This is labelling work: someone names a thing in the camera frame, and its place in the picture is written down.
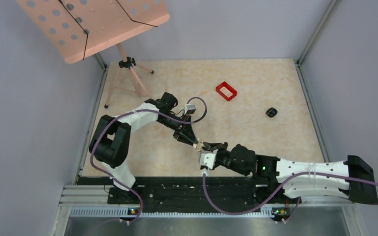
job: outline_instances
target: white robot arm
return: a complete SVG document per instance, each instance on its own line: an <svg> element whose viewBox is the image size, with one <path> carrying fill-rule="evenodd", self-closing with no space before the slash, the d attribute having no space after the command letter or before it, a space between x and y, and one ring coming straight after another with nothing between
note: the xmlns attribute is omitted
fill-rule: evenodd
<svg viewBox="0 0 378 236"><path fill-rule="evenodd" d="M94 153L96 159L102 162L114 178L125 186L133 187L135 177L126 164L129 137L131 133L144 125L157 121L173 129L173 137L179 142L191 145L201 152L199 159L201 169L214 170L216 167L224 166L244 176L251 176L253 179L265 183L264 197L267 193L273 192L288 177L296 173L309 172L309 175L298 176L285 184L284 191L281 191L283 198L338 196L357 203L375 204L378 202L376 188L372 185L312 174L318 172L374 181L373 169L358 156L348 156L347 161L308 163L255 154L254 151L248 150L240 144L231 151L227 151L227 143L208 143L198 140L190 124L190 115L194 113L195 108L193 105L187 104L184 115L177 117L171 112L171 109L177 105L177 99L169 93L165 93L161 99L145 101L134 110L145 111L134 112L118 119L103 134L104 136ZM94 148L95 141L102 134L102 130L112 119L114 118L110 116L103 116L100 119L91 140L90 151ZM115 137L112 140L109 139L108 135L113 134ZM116 182L114 184L118 188L128 191Z"/></svg>

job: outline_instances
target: black string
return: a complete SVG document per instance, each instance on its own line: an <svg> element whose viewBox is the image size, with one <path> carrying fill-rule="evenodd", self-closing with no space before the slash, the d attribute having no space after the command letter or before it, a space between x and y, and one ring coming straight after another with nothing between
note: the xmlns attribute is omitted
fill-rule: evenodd
<svg viewBox="0 0 378 236"><path fill-rule="evenodd" d="M170 112L172 114L174 114L175 116L177 116L178 114L180 114L181 112L184 112L185 110L181 109L178 113L174 113L174 112Z"/></svg>
<svg viewBox="0 0 378 236"><path fill-rule="evenodd" d="M109 193L108 191L105 190L105 185L103 186L103 190L105 191L105 193Z"/></svg>
<svg viewBox="0 0 378 236"><path fill-rule="evenodd" d="M66 8L62 0L59 0L60 4L63 6L63 8L69 13L69 15L72 17L72 19L77 23L77 25L83 30L83 32L86 34L86 43L85 43L85 51L83 52L83 59L85 59L85 54L86 54L86 48L88 47L88 38L89 38L89 33L80 25L79 22L76 21L74 16L70 13L70 11Z"/></svg>
<svg viewBox="0 0 378 236"><path fill-rule="evenodd" d="M136 22L136 23L140 23L140 24L148 25L148 26L152 26L152 27L158 27L158 26L153 26L153 25L150 25L150 24L147 24L147 23L143 23L143 22L140 22L140 21L133 20L133 19L129 16L128 12L125 11L125 9L124 9L124 7L121 5L121 3L120 3L118 0L116 0L116 1L117 1L117 3L120 5L120 7L123 9L123 11L125 12L125 14L128 16L128 18L129 18L132 22Z"/></svg>

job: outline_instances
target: red container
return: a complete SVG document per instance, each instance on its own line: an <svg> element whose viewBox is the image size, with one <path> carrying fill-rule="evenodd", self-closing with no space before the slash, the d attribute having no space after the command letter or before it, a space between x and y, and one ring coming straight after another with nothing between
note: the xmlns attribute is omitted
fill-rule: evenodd
<svg viewBox="0 0 378 236"><path fill-rule="evenodd" d="M230 101L235 96L237 96L237 90L231 87L227 82L222 82L215 89L225 100Z"/></svg>

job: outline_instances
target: marble-patterned floor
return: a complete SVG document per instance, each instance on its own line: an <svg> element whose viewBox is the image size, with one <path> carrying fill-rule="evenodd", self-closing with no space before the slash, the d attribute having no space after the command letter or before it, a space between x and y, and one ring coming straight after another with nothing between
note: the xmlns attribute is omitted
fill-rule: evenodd
<svg viewBox="0 0 378 236"><path fill-rule="evenodd" d="M295 161L323 162L308 107L292 59L229 59L229 60L165 60L143 62L152 68L152 75L136 68L152 98L166 91L179 100L178 112L193 96L202 97L208 105L207 116L193 125L198 138L207 142L228 142L231 150L241 144L258 154L283 157ZM118 63L110 65L103 90L96 123L102 115L120 115L141 105L147 97L116 89L109 108L104 104L118 70ZM117 86L132 83L125 70ZM215 87L226 81L238 95L227 102ZM197 111L193 119L203 113L203 105L193 102ZM274 107L278 114L269 118L266 111ZM127 163L135 176L201 176L199 153L179 143L173 131L153 122L131 136ZM103 176L93 169L89 153L82 176ZM211 176L238 176L223 167L210 171Z"/></svg>

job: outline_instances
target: perforated pink panel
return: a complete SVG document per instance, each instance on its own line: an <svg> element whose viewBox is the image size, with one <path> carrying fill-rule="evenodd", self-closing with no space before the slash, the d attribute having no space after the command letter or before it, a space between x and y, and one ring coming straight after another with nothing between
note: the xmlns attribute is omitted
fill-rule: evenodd
<svg viewBox="0 0 378 236"><path fill-rule="evenodd" d="M66 63L83 59L86 34L89 31L85 57L114 46L154 27L132 22L116 0L16 0L56 46ZM118 0L135 21L158 26L170 16L164 0Z"/></svg>

